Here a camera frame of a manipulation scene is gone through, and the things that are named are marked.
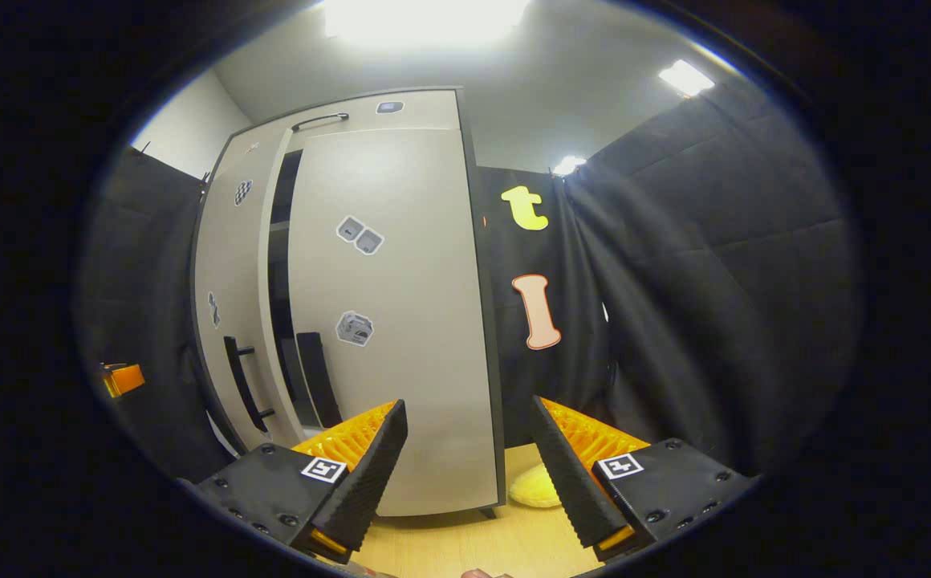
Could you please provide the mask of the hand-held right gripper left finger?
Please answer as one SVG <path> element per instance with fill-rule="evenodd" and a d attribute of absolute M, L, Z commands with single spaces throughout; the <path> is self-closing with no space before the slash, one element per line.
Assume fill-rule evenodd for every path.
<path fill-rule="evenodd" d="M 195 496 L 286 548 L 346 564 L 362 547 L 408 432 L 404 400 L 392 400 L 292 449 L 260 444 L 195 483 Z"/>

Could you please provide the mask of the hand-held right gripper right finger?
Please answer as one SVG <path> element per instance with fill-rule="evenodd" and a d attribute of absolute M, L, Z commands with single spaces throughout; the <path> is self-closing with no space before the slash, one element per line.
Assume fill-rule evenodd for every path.
<path fill-rule="evenodd" d="M 758 485 L 679 438 L 643 442 L 539 396 L 531 435 L 580 544 L 602 563 L 673 540 Z"/>

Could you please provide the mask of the grey cabinet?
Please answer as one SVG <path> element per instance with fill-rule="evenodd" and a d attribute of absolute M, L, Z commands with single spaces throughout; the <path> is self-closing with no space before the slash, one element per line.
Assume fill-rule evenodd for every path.
<path fill-rule="evenodd" d="M 378 515 L 505 504 L 501 378 L 463 89 L 371 92 L 228 136 L 190 273 L 209 419 L 239 454 L 295 446 L 296 385 L 342 418 L 402 399 Z"/>

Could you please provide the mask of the grey cabinet drawer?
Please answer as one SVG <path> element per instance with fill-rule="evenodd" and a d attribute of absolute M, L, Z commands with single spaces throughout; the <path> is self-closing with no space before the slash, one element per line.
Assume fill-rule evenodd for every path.
<path fill-rule="evenodd" d="M 363 131 L 363 129 L 390 128 L 461 128 L 461 114 L 458 110 L 457 88 L 410 89 L 402 92 L 385 92 L 357 96 L 342 101 L 319 104 L 311 108 L 290 111 L 286 115 L 276 116 L 273 120 L 248 128 L 241 134 L 232 136 L 231 144 L 241 145 L 249 150 L 252 145 L 264 148 L 274 138 L 291 135 L 287 140 L 284 153 L 301 150 L 311 136 L 336 134 L 337 132 Z M 302 129 L 293 134 L 290 126 L 309 120 L 319 115 L 345 112 L 351 114 L 347 122 L 335 122 L 313 129 Z"/>

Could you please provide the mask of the yellow soft toy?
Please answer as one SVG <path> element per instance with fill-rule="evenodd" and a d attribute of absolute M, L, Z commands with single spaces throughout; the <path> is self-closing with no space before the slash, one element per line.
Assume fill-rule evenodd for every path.
<path fill-rule="evenodd" d="M 542 463 L 520 473 L 509 485 L 507 494 L 526 507 L 551 509 L 562 504 L 550 473 Z"/>

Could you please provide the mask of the black backdrop cloth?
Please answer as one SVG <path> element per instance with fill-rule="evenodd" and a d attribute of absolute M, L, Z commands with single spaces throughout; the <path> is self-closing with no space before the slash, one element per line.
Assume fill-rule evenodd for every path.
<path fill-rule="evenodd" d="M 738 80 L 554 178 L 479 167 L 506 446 L 533 396 L 744 475 L 824 420 L 860 330 L 856 243 L 795 122 Z M 96 194 L 74 296 L 91 364 L 138 364 L 124 430 L 173 477 L 230 463 L 188 303 L 198 180 L 125 153 Z"/>

